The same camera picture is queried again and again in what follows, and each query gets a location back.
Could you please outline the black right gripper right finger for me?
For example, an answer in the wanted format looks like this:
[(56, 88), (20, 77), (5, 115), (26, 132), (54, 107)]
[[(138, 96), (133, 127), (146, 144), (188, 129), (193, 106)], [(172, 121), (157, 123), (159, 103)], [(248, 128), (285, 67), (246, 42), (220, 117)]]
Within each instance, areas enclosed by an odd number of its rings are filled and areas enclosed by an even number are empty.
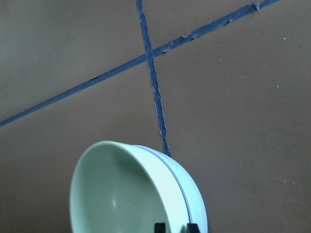
[(200, 233), (198, 224), (188, 223), (186, 233)]

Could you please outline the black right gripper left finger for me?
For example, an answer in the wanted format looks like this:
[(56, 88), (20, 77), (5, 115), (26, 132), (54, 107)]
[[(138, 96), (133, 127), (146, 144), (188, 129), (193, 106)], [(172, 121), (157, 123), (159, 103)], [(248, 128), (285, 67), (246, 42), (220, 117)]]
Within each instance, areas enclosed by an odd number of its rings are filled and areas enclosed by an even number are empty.
[(166, 224), (165, 223), (155, 223), (154, 224), (154, 233), (165, 233)]

